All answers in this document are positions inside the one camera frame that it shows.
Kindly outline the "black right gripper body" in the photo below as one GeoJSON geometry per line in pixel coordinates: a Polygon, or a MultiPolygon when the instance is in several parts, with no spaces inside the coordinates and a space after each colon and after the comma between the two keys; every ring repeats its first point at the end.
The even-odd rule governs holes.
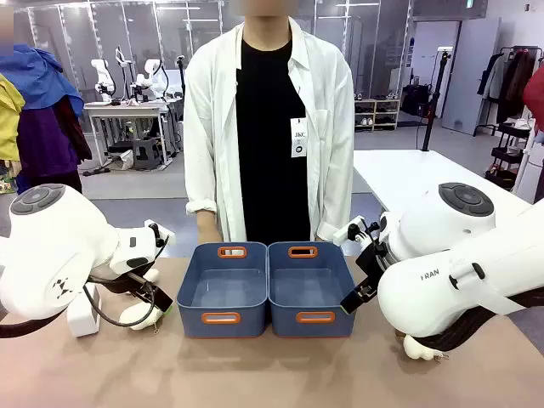
{"type": "Polygon", "coordinates": [[[369,242],[361,242],[360,250],[355,263],[365,274],[362,284],[377,284],[388,267],[385,260],[388,250],[382,243],[369,242]]]}

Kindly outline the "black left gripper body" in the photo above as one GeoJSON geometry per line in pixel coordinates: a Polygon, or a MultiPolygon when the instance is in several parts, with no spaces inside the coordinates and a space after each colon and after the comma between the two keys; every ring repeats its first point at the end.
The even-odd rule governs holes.
{"type": "Polygon", "coordinates": [[[119,275],[109,267],[99,267],[91,270],[89,281],[104,286],[109,292],[121,294],[128,292],[128,273],[143,276],[149,269],[149,267],[138,267],[119,275]]]}

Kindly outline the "white digital clock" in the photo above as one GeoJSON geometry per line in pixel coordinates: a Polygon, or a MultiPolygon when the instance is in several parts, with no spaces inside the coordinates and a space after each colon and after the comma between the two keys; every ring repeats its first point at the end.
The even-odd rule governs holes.
{"type": "Polygon", "coordinates": [[[84,292],[71,302],[66,319],[73,337],[86,337],[99,331],[101,318],[84,292]]]}

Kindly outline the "person's right forearm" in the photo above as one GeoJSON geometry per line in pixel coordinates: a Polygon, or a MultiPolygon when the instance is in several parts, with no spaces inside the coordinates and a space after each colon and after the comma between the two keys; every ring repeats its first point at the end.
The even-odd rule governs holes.
{"type": "Polygon", "coordinates": [[[198,244],[222,242],[223,237],[219,232],[215,212],[200,210],[196,213],[197,241],[198,244]]]}

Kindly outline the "large white table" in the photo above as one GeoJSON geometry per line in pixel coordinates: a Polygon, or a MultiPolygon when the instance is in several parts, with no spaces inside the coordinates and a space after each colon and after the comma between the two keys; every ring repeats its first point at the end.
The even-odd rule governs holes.
{"type": "Polygon", "coordinates": [[[354,170],[382,207],[400,212],[431,187],[460,182],[484,192],[494,203],[496,222],[514,218],[530,204],[440,153],[420,150],[356,150],[354,170]]]}

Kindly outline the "black step stool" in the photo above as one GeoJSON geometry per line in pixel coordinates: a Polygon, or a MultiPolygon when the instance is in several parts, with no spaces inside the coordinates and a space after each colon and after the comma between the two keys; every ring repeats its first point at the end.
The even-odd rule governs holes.
{"type": "Polygon", "coordinates": [[[136,170],[154,170],[161,164],[161,152],[154,139],[133,141],[133,167],[136,170]]]}

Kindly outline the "white name badge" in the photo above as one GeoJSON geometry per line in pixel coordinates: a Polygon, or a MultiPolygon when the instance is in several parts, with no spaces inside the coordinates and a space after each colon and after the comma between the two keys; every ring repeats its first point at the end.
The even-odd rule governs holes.
{"type": "Polygon", "coordinates": [[[291,119],[291,158],[305,157],[308,145],[308,124],[306,118],[291,119]]]}

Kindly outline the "purple hanging garment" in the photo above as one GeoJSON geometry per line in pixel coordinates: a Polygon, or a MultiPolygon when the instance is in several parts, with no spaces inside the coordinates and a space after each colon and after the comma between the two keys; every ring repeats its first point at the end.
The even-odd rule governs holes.
{"type": "Polygon", "coordinates": [[[52,108],[20,113],[17,145],[23,172],[29,177],[69,173],[75,156],[52,108]]]}

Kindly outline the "dark red hanging garment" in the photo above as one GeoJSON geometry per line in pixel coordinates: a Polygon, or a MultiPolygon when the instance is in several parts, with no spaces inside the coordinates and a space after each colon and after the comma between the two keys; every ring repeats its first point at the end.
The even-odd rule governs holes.
{"type": "Polygon", "coordinates": [[[54,105],[54,114],[63,134],[69,139],[72,148],[76,152],[78,163],[81,164],[86,160],[91,160],[92,152],[88,146],[88,142],[84,137],[82,126],[76,116],[70,99],[64,96],[54,105]]]}

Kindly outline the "black suitcase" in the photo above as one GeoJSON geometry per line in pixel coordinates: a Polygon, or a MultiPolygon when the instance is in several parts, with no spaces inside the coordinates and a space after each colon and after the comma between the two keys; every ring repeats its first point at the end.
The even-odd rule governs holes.
{"type": "Polygon", "coordinates": [[[430,84],[409,84],[403,87],[400,109],[409,115],[428,117],[432,98],[432,86],[430,84]]]}

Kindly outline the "person in white shirt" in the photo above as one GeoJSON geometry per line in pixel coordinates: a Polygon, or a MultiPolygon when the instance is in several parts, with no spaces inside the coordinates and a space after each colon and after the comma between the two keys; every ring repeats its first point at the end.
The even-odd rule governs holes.
{"type": "MultiPolygon", "coordinates": [[[[307,125],[309,237],[329,241],[349,221],[354,169],[352,71],[333,44],[289,19],[291,85],[307,125]]],[[[184,171],[188,213],[208,211],[225,241],[247,238],[238,164],[235,74],[246,23],[201,46],[185,71],[184,171]]]]}

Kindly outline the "white background desk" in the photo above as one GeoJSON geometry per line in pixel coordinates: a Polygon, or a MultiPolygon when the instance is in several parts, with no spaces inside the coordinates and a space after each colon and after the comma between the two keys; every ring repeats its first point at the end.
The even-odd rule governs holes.
{"type": "Polygon", "coordinates": [[[135,105],[134,103],[121,102],[119,105],[112,105],[106,102],[90,102],[84,105],[84,110],[88,113],[88,118],[91,124],[94,146],[97,150],[98,160],[100,166],[105,164],[105,138],[102,138],[102,142],[99,142],[99,132],[95,126],[95,119],[107,119],[107,118],[131,118],[131,119],[143,119],[155,118],[158,121],[160,141],[161,141],[161,153],[162,164],[157,168],[159,171],[165,170],[172,164],[173,159],[168,156],[166,151],[166,140],[164,128],[162,125],[162,115],[167,113],[167,108],[173,99],[158,100],[142,102],[135,105]]]}

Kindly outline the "black tripod stand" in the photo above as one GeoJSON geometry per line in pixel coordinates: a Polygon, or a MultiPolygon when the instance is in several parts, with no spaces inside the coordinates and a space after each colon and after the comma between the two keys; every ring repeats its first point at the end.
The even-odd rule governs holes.
{"type": "Polygon", "coordinates": [[[437,52],[439,53],[439,56],[440,56],[439,72],[438,72],[436,84],[433,88],[434,91],[431,98],[430,110],[428,113],[428,123],[426,126],[426,132],[423,139],[422,151],[429,151],[428,147],[429,147],[429,142],[431,139],[431,132],[434,125],[434,118],[436,116],[436,108],[439,101],[441,84],[442,84],[443,76],[445,73],[445,67],[448,63],[448,60],[451,57],[452,50],[453,50],[453,47],[438,47],[437,49],[437,52]]]}

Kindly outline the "yellow hanging garment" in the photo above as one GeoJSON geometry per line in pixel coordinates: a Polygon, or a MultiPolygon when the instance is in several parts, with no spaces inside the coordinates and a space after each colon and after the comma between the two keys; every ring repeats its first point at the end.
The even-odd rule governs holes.
{"type": "Polygon", "coordinates": [[[0,160],[19,162],[17,145],[20,113],[26,102],[16,87],[0,73],[0,160]]]}

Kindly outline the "black clothes rack with coats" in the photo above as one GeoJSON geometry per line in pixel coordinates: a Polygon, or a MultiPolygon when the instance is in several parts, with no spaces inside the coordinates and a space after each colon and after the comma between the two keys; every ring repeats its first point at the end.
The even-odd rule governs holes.
{"type": "Polygon", "coordinates": [[[523,91],[543,62],[544,50],[537,46],[503,47],[491,55],[477,91],[488,110],[485,122],[476,125],[474,137],[482,129],[494,135],[500,125],[522,118],[523,91]]]}

